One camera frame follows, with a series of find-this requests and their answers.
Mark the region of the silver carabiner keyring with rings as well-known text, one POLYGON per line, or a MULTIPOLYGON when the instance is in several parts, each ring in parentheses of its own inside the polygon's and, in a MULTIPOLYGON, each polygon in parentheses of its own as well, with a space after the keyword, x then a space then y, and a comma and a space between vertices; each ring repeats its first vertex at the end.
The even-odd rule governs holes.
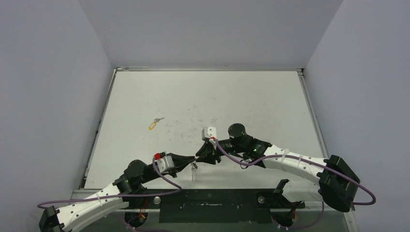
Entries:
POLYGON ((191 163, 191 181, 194 182, 195 181, 195 174, 197 173, 198 170, 198 166, 196 164, 196 162, 192 162, 191 163))

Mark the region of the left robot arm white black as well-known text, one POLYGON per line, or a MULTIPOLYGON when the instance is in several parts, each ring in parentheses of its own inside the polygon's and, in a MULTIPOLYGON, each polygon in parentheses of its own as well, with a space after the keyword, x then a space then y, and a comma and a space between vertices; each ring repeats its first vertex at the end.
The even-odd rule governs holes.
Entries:
POLYGON ((177 177, 177 173, 196 161, 195 156, 173 153, 157 153, 150 164, 139 159, 130 162, 123 174, 113 183, 84 199, 65 200, 67 206, 55 207, 57 201, 38 204, 43 209, 39 221, 42 232, 78 232, 91 223, 127 207, 138 208, 149 197, 179 193, 182 188, 165 176, 177 177), (161 178, 176 189, 160 193, 148 193, 143 184, 161 178))

